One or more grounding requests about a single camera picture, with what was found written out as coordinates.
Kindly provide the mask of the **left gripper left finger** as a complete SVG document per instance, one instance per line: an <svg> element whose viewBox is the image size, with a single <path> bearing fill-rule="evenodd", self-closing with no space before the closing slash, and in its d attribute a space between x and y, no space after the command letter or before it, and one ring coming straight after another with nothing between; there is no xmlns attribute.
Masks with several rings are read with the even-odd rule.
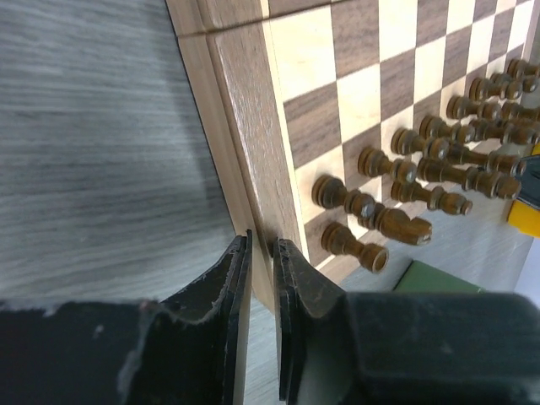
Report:
<svg viewBox="0 0 540 405"><path fill-rule="evenodd" d="M159 304L128 404L241 404L250 325L252 233Z"/></svg>

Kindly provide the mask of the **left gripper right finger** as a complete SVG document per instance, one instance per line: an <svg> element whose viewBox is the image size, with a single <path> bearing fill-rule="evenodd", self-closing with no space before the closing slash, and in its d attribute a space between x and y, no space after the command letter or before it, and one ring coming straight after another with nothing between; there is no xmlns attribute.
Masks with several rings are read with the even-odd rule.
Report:
<svg viewBox="0 0 540 405"><path fill-rule="evenodd" d="M312 267L296 244L273 244L279 399L357 404L345 291Z"/></svg>

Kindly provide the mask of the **dark rook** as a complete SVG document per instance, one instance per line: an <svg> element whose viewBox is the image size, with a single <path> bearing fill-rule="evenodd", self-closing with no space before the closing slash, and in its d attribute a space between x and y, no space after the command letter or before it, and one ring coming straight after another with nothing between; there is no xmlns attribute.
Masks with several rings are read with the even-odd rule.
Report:
<svg viewBox="0 0 540 405"><path fill-rule="evenodd" d="M347 226L338 222L332 222L324 229L321 247L334 256L354 257L361 267L371 273L381 272L389 258L384 246L360 242Z"/></svg>

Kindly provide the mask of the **green plastic tray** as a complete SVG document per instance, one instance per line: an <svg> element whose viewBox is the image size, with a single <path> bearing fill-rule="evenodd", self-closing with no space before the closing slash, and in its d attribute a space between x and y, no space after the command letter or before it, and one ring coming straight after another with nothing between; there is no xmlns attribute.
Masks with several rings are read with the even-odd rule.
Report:
<svg viewBox="0 0 540 405"><path fill-rule="evenodd" d="M485 289L424 262L412 261L393 291L477 294L485 292Z"/></svg>

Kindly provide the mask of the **dark piece back rank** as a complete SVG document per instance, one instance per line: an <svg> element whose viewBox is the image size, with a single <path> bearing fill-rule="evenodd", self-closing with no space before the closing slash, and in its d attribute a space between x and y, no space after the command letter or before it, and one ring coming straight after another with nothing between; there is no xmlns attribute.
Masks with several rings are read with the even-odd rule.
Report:
<svg viewBox="0 0 540 405"><path fill-rule="evenodd" d="M447 192L442 186L429 190L416 181L407 184L394 181L391 198L401 203L423 202L429 211L442 211L449 215L468 215L473 208L473 202L462 194Z"/></svg>
<svg viewBox="0 0 540 405"><path fill-rule="evenodd" d="M426 245L431 241L432 224L420 217L410 218L400 208L388 208L375 204L369 217L358 217L360 225L368 230L377 230L385 237L411 246Z"/></svg>

